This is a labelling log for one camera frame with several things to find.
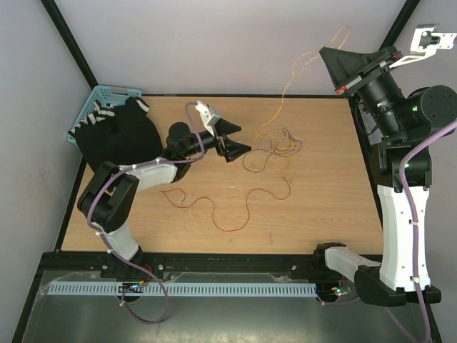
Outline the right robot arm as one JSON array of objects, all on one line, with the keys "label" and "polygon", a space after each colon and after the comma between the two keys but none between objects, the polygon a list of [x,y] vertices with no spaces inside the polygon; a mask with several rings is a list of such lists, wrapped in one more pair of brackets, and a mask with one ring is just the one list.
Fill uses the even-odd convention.
[{"label": "right robot arm", "polygon": [[408,96],[391,75],[401,55],[394,47],[362,54],[323,47],[321,58],[337,94],[359,98],[382,133],[369,151],[369,168],[382,213],[383,255],[374,262],[341,243],[320,244],[313,272],[353,282],[362,302],[397,307],[438,303],[426,266],[424,219],[432,182],[429,144],[456,129],[456,93],[445,85]]}]

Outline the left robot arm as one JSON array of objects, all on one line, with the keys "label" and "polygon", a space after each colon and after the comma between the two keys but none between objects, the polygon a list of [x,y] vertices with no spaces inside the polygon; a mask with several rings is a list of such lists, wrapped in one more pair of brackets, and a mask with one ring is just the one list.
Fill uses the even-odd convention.
[{"label": "left robot arm", "polygon": [[176,122],[169,128],[166,148],[159,157],[127,166],[104,162],[80,196],[78,210],[102,238],[107,252],[119,258],[117,268],[125,276],[136,276],[143,266],[142,258],[137,255],[140,246],[127,225],[137,193],[181,180],[198,160],[192,157],[194,154],[215,149],[229,163],[251,151],[249,145],[229,139],[241,127],[221,119],[211,128],[213,131],[195,134],[187,124]]}]

